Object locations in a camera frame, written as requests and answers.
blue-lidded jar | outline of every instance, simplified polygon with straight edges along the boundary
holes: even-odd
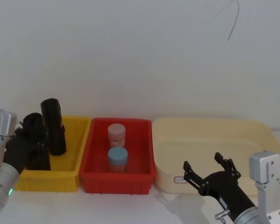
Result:
[[[108,152],[110,171],[114,173],[124,173],[126,171],[127,159],[127,150],[125,148],[111,148]]]

plastic storage bin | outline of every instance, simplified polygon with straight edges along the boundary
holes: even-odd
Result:
[[[233,119],[160,118],[153,122],[155,183],[170,193],[198,194],[183,179],[188,161],[202,178],[223,170],[214,160],[216,152],[232,158],[241,173],[238,182],[250,196],[257,195],[249,177],[249,156],[267,150],[280,154],[280,143],[271,130],[255,121]]]
[[[23,191],[74,192],[79,187],[78,173],[84,152],[90,118],[63,117],[67,152],[50,155],[51,171],[24,170],[15,187]]]
[[[125,173],[109,170],[108,126],[126,127]],[[96,118],[92,120],[81,168],[81,186],[86,193],[148,194],[155,176],[151,122],[142,119]]]

pink-lidded jar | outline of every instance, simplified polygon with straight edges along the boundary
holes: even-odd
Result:
[[[126,128],[122,124],[112,124],[108,127],[110,148],[124,147],[126,141]]]

label on bin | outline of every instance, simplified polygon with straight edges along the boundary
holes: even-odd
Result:
[[[176,176],[174,178],[174,183],[187,183],[187,181],[183,179],[183,176]]]

pink lid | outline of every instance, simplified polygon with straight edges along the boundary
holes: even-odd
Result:
[[[126,128],[122,124],[112,124],[108,127],[109,138],[124,138]]]

